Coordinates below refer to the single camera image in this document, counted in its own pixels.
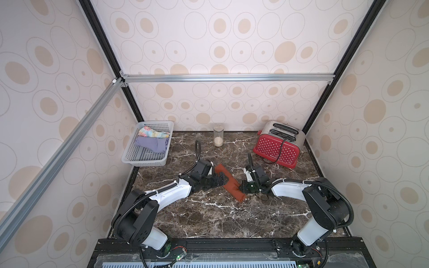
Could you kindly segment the rust orange skirt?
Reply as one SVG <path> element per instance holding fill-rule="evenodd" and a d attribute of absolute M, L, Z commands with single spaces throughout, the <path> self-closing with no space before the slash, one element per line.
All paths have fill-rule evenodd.
<path fill-rule="evenodd" d="M 232 174 L 222 165 L 218 164 L 215 167 L 216 173 L 223 173 L 227 178 L 228 182 L 223 186 L 238 202 L 243 202 L 246 198 L 246 195 L 239 190 L 240 184 L 232 176 Z"/>

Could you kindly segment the lavender purple skirt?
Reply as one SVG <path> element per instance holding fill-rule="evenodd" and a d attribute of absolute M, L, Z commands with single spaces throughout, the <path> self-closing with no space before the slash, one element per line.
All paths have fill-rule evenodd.
<path fill-rule="evenodd" d="M 151 138 L 138 136 L 135 145 L 147 148 L 155 153 L 165 153 L 168 147 L 169 138 Z"/>

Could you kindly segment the floral pastel skirt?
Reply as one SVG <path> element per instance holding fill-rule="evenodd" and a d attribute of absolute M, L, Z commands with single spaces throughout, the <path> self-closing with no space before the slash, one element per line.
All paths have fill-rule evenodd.
<path fill-rule="evenodd" d="M 170 133 L 155 131 L 149 126 L 144 126 L 143 128 L 139 129 L 138 136 L 151 138 L 169 138 Z"/>

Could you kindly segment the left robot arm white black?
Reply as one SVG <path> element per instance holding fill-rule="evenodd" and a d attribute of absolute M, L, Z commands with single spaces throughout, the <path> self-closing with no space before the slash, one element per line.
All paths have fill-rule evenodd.
<path fill-rule="evenodd" d="M 117 210 L 111 226 L 114 236 L 133 247 L 150 247 L 166 254 L 169 238 L 154 227 L 156 216 L 165 207 L 190 195 L 224 186 L 229 179 L 224 172 L 217 172 L 210 161 L 199 160 L 187 173 L 159 189 L 130 192 Z"/>

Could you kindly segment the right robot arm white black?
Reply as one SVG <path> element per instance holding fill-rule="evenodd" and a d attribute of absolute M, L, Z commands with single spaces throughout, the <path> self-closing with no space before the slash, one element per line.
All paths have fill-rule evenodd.
<path fill-rule="evenodd" d="M 334 230 L 353 223 L 354 210 L 349 200 L 328 179 L 271 179 L 260 165 L 244 168 L 246 179 L 239 186 L 245 194 L 271 194 L 305 201 L 312 218 L 292 237 L 290 248 L 298 257 L 305 257 L 318 240 Z"/>

